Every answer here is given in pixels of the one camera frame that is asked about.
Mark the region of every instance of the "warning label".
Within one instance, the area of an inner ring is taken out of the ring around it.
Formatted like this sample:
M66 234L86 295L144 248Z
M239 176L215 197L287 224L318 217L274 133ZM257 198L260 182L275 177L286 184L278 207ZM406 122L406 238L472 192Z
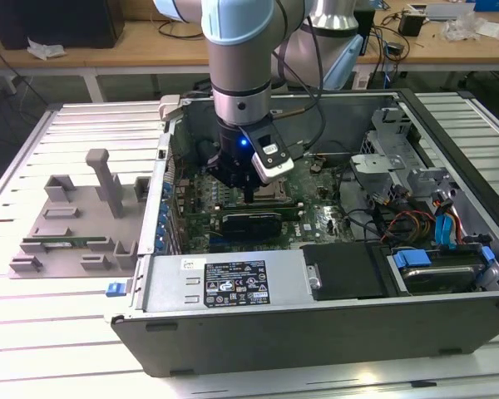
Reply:
M208 308L269 303L264 260L206 264L204 303Z

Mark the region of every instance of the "circuit board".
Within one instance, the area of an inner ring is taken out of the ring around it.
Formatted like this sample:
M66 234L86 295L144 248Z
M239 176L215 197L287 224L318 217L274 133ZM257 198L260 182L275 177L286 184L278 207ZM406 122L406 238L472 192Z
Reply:
M294 170L259 189L245 204L242 190L230 189L202 169L186 169L175 182L174 208L184 254L299 249L304 244L353 242L335 205L336 169L311 173L314 163L301 160ZM279 214L278 237L226 239L222 221L228 215Z

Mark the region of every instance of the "gray robot arm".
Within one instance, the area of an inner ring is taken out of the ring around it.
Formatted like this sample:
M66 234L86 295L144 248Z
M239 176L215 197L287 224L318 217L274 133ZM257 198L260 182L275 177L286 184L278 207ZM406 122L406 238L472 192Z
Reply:
M272 77L294 80L286 62L309 86L319 86L314 34L322 49L324 89L341 88L362 46L355 0L154 1L171 18L201 24L220 135L220 152L208 158L207 168L229 187L244 189L250 202L255 187L294 168L269 114ZM314 29L305 24L308 15ZM271 61L274 51L279 62Z
M230 125L245 126L269 113L271 78L295 81L273 50L309 86L318 86L312 32L322 49L326 89L339 89L360 52L353 17L354 0L155 0L159 11L184 22L200 23L207 38L216 114Z

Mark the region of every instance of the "sticker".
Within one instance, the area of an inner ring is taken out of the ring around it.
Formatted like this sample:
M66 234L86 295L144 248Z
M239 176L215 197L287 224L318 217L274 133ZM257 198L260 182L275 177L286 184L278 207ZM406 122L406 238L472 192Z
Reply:
M72 248L72 243L42 243L44 248Z
M205 258L183 258L181 260L181 270L203 270L205 268Z
M269 303L268 274L264 260L224 264L205 264L205 259L198 260L204 261L204 304L208 308Z

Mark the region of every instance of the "red wire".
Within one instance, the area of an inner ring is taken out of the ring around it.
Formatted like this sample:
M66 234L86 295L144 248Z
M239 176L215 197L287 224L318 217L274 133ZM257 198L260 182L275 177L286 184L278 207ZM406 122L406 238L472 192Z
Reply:
M403 214L422 214L423 216L427 216L431 221L436 222L436 220L427 212L422 212L421 210L404 210L403 212L399 212L398 215L393 218L392 222L390 222L390 225L387 228L387 231L389 231L392 226L398 221L399 217ZM386 239L387 236L386 234L381 238L381 243Z

